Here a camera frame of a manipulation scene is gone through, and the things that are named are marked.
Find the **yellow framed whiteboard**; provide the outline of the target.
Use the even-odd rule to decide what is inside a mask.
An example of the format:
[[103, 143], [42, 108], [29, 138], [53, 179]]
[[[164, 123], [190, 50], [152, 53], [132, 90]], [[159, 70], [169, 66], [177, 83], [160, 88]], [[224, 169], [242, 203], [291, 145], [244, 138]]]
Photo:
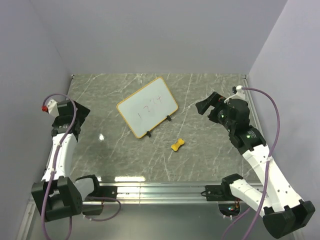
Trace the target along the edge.
[[162, 77], [149, 82], [116, 105], [133, 135], [140, 139], [178, 110]]

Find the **yellow bone-shaped eraser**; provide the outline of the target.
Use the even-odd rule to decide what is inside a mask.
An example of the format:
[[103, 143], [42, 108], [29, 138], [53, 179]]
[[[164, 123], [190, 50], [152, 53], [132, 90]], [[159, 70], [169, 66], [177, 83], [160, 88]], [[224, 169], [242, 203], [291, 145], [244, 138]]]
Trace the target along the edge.
[[182, 138], [179, 138], [174, 144], [171, 145], [171, 149], [174, 152], [177, 152], [181, 146], [185, 144], [185, 141]]

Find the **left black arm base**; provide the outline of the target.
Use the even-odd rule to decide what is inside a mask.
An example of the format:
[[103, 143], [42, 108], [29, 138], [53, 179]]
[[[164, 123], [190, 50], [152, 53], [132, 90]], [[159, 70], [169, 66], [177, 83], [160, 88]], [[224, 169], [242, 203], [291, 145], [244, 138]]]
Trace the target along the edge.
[[100, 201], [100, 203], [94, 204], [94, 205], [85, 205], [83, 203], [82, 214], [86, 217], [87, 216], [95, 217], [95, 216], [101, 215], [101, 213], [103, 212], [105, 203], [115, 203], [116, 201], [112, 199], [116, 199], [117, 194], [118, 194], [117, 186], [113, 186], [113, 185], [100, 186], [96, 193], [91, 193], [84, 199], [84, 202]]

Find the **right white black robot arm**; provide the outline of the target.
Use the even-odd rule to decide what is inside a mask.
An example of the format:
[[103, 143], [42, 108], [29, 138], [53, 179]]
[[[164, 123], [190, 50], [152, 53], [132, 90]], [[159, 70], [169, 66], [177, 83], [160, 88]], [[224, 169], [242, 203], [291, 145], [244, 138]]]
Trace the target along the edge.
[[231, 144], [249, 163], [263, 186], [259, 191], [235, 173], [221, 180], [219, 190], [207, 185], [202, 195], [207, 200], [242, 200], [262, 218], [266, 230], [275, 239], [305, 227], [316, 208], [291, 187], [263, 135], [250, 124], [250, 109], [244, 92], [238, 90], [228, 98], [213, 92], [195, 106], [201, 115], [213, 107], [208, 119], [227, 130]]

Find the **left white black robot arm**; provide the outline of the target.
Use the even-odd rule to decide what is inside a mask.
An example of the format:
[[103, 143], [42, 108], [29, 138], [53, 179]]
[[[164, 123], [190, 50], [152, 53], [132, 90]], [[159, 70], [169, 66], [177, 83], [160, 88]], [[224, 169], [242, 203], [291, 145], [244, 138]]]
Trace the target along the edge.
[[45, 222], [79, 215], [83, 201], [96, 201], [101, 196], [98, 178], [92, 174], [70, 179], [71, 163], [81, 133], [81, 126], [90, 110], [71, 100], [50, 98], [42, 110], [53, 116], [52, 148], [40, 182], [32, 185], [31, 194]]

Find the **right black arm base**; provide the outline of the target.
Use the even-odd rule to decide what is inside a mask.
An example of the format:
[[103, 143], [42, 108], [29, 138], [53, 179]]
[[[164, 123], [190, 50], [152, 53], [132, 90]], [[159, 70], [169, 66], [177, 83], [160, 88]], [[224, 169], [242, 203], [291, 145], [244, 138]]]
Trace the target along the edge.
[[200, 195], [207, 202], [217, 202], [222, 216], [235, 218], [240, 214], [240, 200], [228, 193], [222, 185], [206, 185]]

